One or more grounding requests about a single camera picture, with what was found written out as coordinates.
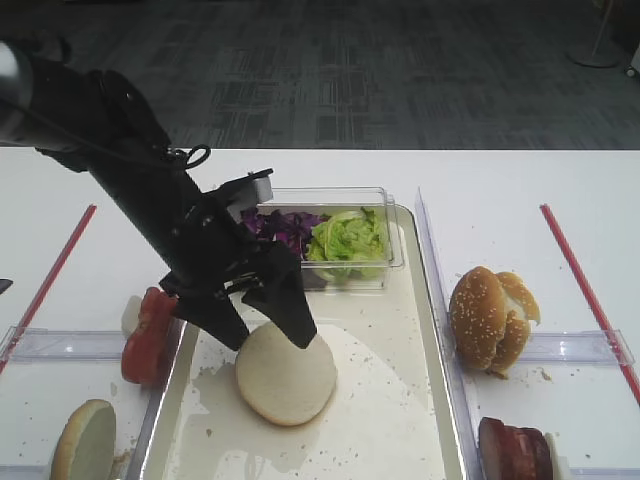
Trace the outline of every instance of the sesame seed bun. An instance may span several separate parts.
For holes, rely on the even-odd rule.
[[[506,378],[524,349],[540,310],[522,279],[476,267],[458,281],[449,304],[456,349],[470,368]]]

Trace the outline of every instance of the white bread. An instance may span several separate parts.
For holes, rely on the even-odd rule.
[[[300,349],[271,322],[256,328],[236,357],[240,394],[277,425],[300,425],[315,417],[329,401],[336,378],[333,355],[320,335]]]
[[[88,400],[67,421],[53,455],[50,480],[107,480],[116,441],[116,414],[105,400]]]
[[[456,285],[449,307],[456,349],[466,365],[506,378],[540,323],[533,294],[511,272],[476,267]]]

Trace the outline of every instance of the gray carpet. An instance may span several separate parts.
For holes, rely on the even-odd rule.
[[[44,2],[0,32],[65,34],[182,146],[640,149],[640,82],[563,54],[598,21],[590,0],[147,0]]]

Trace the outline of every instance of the metal stand base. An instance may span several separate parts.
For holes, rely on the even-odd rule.
[[[576,49],[572,52],[566,52],[567,58],[576,65],[590,68],[613,68],[620,60],[615,53],[596,52],[591,49]]]

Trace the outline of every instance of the cable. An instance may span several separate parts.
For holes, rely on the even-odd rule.
[[[91,140],[87,140],[86,138],[83,138],[79,135],[76,135],[73,132],[70,132],[69,130],[67,130],[64,127],[61,127],[60,125],[58,125],[57,123],[55,123],[54,121],[48,119],[47,117],[45,117],[44,115],[39,114],[38,112],[35,112],[33,110],[31,110],[30,108],[27,107],[23,107],[22,105],[18,105],[17,103],[8,100],[4,97],[0,96],[0,103],[3,103],[7,106],[9,106],[10,108],[13,108],[15,110],[18,110],[19,112],[21,112],[22,114],[32,118],[33,120],[36,120],[37,122],[40,122],[41,124],[45,125],[46,127],[48,127],[51,130],[54,130],[58,133],[61,133],[62,135],[64,135],[65,137],[69,138],[70,140],[73,140],[76,143],[79,143],[80,145],[83,145],[87,148],[90,148],[96,152],[99,152],[103,155],[108,155],[110,157],[113,158],[117,158],[118,160],[122,161],[122,162],[127,162],[127,163],[131,163],[131,164],[135,164],[135,165],[140,165],[140,166],[145,166],[145,167],[149,167],[149,168],[157,168],[157,169],[161,169],[161,170],[190,170],[192,168],[195,168],[199,165],[202,165],[204,162],[207,161],[207,159],[209,158],[209,156],[211,155],[211,147],[204,145],[204,144],[200,144],[200,145],[196,145],[195,147],[193,147],[191,150],[189,150],[189,153],[184,153],[181,150],[179,150],[180,154],[176,154],[175,157],[176,158],[184,158],[185,162],[182,165],[164,165],[162,163],[154,163],[154,162],[145,162],[142,160],[137,160],[134,158],[130,158],[127,157],[125,155],[122,155],[118,152],[114,152],[113,150],[110,150],[108,148],[105,148],[101,145],[98,145],[97,143],[92,142]],[[204,153],[195,161],[189,163],[189,160],[191,160],[191,158],[200,150],[203,150]]]

